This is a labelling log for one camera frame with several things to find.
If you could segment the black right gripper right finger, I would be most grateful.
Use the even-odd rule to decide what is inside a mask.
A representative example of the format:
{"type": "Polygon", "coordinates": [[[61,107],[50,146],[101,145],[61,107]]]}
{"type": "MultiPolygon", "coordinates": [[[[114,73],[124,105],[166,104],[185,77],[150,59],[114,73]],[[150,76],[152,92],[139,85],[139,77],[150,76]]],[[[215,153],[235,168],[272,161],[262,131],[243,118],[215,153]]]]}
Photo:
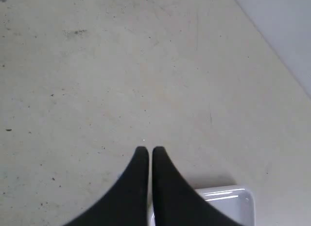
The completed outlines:
{"type": "Polygon", "coordinates": [[[157,226],[239,225],[189,185],[162,146],[152,152],[152,196],[157,226]]]}

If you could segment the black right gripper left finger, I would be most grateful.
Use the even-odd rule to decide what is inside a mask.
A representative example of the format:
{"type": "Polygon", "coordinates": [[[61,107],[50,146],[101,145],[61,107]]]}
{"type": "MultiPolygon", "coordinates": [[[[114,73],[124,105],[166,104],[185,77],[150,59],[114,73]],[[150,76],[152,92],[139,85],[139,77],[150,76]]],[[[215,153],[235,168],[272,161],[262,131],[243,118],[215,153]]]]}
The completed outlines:
{"type": "Polygon", "coordinates": [[[149,153],[139,146],[126,169],[94,205],[66,223],[68,226],[146,226],[149,153]]]}

